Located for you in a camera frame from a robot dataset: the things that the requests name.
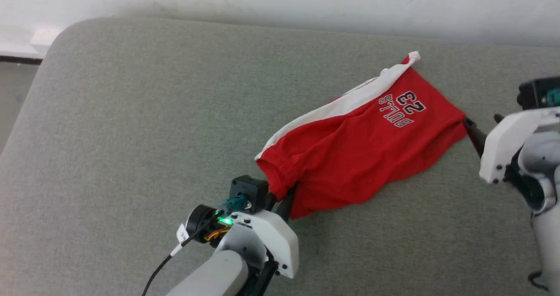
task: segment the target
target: gray floor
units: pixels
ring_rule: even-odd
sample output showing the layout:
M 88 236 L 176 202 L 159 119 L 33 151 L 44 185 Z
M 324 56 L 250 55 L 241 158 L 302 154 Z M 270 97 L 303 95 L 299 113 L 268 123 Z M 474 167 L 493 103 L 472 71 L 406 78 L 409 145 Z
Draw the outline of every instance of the gray floor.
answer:
M 37 65 L 0 62 L 0 151 L 4 149 L 38 68 Z

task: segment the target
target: white cable label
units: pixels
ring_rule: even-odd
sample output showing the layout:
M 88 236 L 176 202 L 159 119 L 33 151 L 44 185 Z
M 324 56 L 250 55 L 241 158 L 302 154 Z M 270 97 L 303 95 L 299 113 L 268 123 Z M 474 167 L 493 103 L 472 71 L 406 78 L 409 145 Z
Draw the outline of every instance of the white cable label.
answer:
M 178 227 L 177 230 L 177 240 L 180 244 L 184 242 L 189 237 L 189 234 L 186 232 L 186 228 L 184 224 Z

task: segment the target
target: black baseboard strip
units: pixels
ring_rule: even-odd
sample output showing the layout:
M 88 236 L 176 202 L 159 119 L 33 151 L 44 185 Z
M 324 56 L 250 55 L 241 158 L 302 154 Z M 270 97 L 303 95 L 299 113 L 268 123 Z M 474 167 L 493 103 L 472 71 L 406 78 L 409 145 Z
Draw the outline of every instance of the black baseboard strip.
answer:
M 40 65 L 42 63 L 42 59 L 0 56 L 0 62 L 11 62 L 11 63 Z

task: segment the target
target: black cable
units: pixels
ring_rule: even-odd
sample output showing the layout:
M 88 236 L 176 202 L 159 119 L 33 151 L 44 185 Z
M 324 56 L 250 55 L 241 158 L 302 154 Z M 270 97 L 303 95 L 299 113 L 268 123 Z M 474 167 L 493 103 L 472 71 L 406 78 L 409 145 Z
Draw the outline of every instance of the black cable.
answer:
M 181 242 L 181 247 L 186 246 L 186 244 L 188 244 L 191 240 L 194 239 L 194 237 L 198 236 L 198 234 L 200 234 L 200 232 L 202 232 L 202 230 L 205 230 L 206 227 L 210 226 L 210 224 L 212 224 L 213 222 L 215 222 L 220 216 L 222 216 L 222 214 L 224 213 L 224 211 L 220 211 L 218 212 L 214 218 L 210 219 L 204 226 L 200 227 L 196 232 L 194 232 L 194 234 L 192 234 L 191 236 L 189 236 L 184 242 Z M 152 284 L 152 281 L 154 280 L 154 278 L 156 277 L 156 275 L 160 272 L 160 270 L 162 270 L 162 268 L 169 262 L 169 260 L 172 258 L 172 255 L 168 255 L 163 262 L 160 263 L 160 265 L 156 268 L 156 270 L 152 273 L 152 276 L 150 276 L 150 279 L 148 280 L 148 283 L 146 284 L 146 287 L 144 287 L 144 292 L 142 292 L 142 296 L 146 296 L 146 293 L 148 292 L 148 288 L 150 288 L 150 285 Z
M 528 275 L 527 280 L 531 283 L 532 286 L 536 287 L 536 288 L 540 288 L 543 290 L 546 290 L 548 292 L 548 287 L 542 285 L 542 284 L 538 284 L 537 282 L 535 282 L 536 278 L 540 278 L 540 276 L 542 276 L 543 272 L 542 271 L 537 271 L 537 272 L 533 272 L 531 274 Z

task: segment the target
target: white stripe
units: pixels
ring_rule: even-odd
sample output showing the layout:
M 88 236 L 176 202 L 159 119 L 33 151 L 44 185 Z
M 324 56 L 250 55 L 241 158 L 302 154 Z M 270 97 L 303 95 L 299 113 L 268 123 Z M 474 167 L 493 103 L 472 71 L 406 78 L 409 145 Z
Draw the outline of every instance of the white stripe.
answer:
M 328 119 L 336 117 L 338 115 L 346 115 L 354 111 L 357 108 L 365 105 L 366 103 L 376 99 L 379 95 L 385 93 L 396 80 L 411 67 L 414 63 L 420 61 L 420 54 L 418 51 L 412 51 L 408 53 L 409 61 L 407 64 L 397 64 L 390 69 L 383 69 L 379 77 L 374 77 L 369 79 L 360 85 L 347 91 L 330 103 L 315 109 L 314 111 L 308 112 L 297 119 L 294 119 L 284 127 L 282 127 L 278 132 L 266 142 L 262 151 L 255 157 L 255 160 L 260 159 L 262 154 L 266 149 L 276 144 L 286 133 L 292 131 L 293 129 L 300 127 L 306 123 Z

